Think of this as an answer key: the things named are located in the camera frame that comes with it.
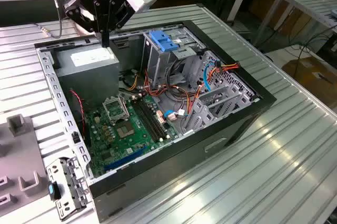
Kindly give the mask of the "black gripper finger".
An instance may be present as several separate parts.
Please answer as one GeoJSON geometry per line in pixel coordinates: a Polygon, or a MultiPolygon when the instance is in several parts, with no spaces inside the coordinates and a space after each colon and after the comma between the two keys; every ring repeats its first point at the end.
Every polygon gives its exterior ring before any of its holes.
{"type": "Polygon", "coordinates": [[[81,0],[67,1],[63,5],[65,15],[87,32],[95,33],[101,46],[105,48],[105,29],[100,24],[95,9],[90,12],[90,9],[87,9],[84,3],[81,0]]]}
{"type": "Polygon", "coordinates": [[[121,29],[133,16],[134,9],[126,1],[110,0],[105,31],[105,47],[110,45],[110,33],[121,29]]]}

